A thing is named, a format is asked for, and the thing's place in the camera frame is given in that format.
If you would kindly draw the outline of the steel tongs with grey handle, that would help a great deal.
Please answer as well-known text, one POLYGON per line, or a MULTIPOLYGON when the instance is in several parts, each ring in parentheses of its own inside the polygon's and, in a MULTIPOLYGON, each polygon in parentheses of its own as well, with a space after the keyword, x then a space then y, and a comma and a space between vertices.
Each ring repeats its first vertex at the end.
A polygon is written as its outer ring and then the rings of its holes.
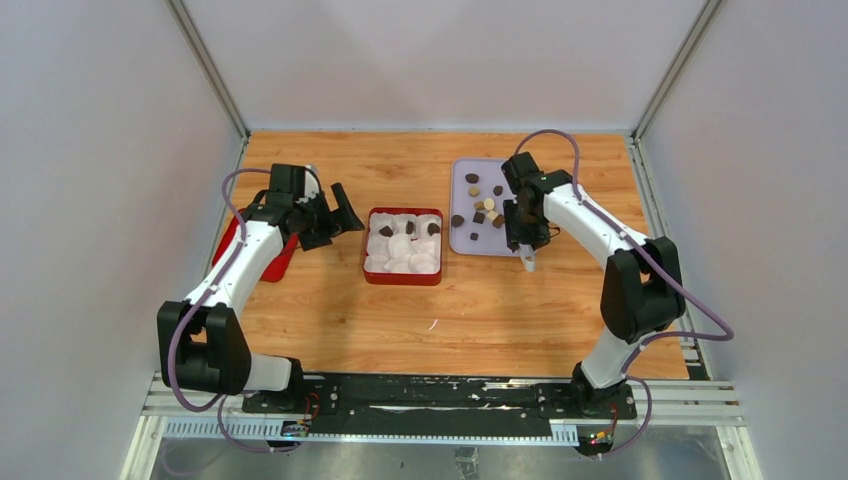
POLYGON ((518 252, 520 253, 520 259, 525 270, 527 272, 534 272, 536 270, 536 254, 533 247, 527 244, 520 244, 518 252))

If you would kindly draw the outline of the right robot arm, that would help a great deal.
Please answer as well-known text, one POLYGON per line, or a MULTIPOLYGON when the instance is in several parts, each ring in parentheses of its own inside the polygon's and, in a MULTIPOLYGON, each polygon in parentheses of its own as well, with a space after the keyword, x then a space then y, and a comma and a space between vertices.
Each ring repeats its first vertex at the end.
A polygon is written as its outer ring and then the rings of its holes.
POLYGON ((574 238, 602 267, 602 333, 572 373, 571 403, 596 417, 626 381, 642 341, 665 331, 686 310, 679 292, 675 243, 649 238, 611 216, 564 170, 545 173, 530 153, 515 154, 501 171, 514 199, 504 203, 506 243, 526 270, 547 246, 552 227, 574 238))

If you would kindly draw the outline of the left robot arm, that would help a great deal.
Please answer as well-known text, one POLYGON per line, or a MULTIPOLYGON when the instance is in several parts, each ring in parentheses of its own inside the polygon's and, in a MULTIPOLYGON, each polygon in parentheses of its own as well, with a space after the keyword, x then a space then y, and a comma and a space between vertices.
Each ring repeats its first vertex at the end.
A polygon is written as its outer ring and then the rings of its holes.
POLYGON ((219 261, 183 299, 166 301, 157 312, 163 382, 188 411, 243 393, 267 394, 283 413, 304 405, 300 361, 252 352, 240 315, 281 254, 329 246, 364 228, 344 186, 324 190, 314 168, 274 164, 265 173, 267 187, 248 206, 225 201, 237 227, 219 261))

